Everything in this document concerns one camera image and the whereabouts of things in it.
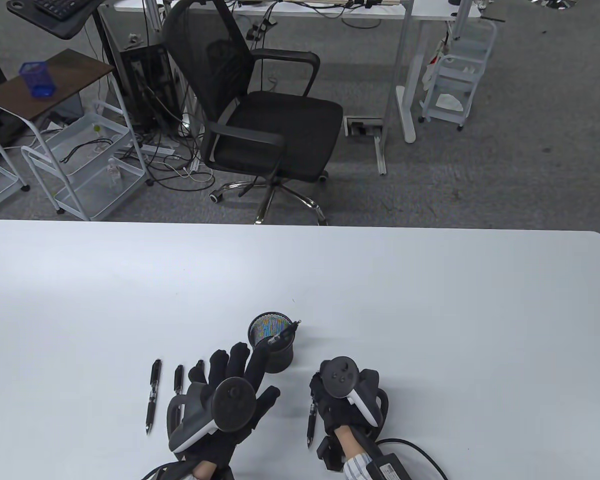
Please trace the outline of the person's right hand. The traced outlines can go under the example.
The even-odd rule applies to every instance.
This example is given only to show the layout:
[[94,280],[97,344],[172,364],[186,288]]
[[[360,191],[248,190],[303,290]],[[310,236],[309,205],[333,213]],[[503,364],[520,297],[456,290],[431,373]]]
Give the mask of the person's right hand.
[[336,398],[327,392],[319,372],[314,373],[309,388],[323,420],[326,435],[333,435],[341,426],[366,425],[366,419],[355,405],[350,404],[345,398]]

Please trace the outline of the person's left hand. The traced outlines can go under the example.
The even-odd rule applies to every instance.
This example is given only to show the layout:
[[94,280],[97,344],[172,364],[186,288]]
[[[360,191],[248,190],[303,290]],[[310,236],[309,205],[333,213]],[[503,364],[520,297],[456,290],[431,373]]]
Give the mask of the person's left hand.
[[[233,377],[244,379],[257,393],[264,379],[269,356],[270,352],[264,348],[251,352],[247,343],[238,342],[230,352],[219,349],[211,355],[208,374],[198,363],[191,368],[188,377],[191,382],[206,384],[207,393],[213,393],[222,381]],[[186,460],[197,461],[192,475],[197,479],[210,479],[216,471],[227,469],[237,446],[252,434],[280,395],[281,391],[276,386],[267,387],[256,399],[254,414],[243,428],[235,432],[217,430],[188,448]]]

